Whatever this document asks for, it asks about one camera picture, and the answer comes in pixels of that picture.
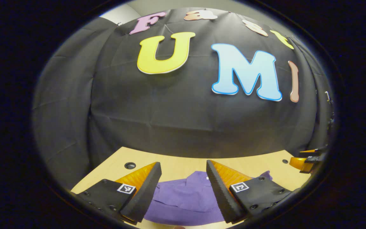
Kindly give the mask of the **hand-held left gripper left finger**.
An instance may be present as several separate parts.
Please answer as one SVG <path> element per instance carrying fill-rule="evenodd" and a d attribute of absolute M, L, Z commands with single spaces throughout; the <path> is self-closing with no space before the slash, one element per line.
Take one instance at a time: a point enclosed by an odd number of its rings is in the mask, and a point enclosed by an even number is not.
<path fill-rule="evenodd" d="M 136 225 L 151 204 L 161 174 L 159 162 L 124 171 L 104 162 L 71 189 L 71 196 L 96 220 Z"/>

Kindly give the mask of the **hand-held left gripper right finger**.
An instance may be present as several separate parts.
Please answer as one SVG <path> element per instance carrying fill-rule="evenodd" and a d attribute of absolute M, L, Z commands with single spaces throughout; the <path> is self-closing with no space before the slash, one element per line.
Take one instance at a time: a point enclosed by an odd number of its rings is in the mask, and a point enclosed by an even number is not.
<path fill-rule="evenodd" d="M 206 173 L 226 223 L 258 218 L 293 194 L 268 175 L 251 178 L 214 160 L 207 160 Z"/>

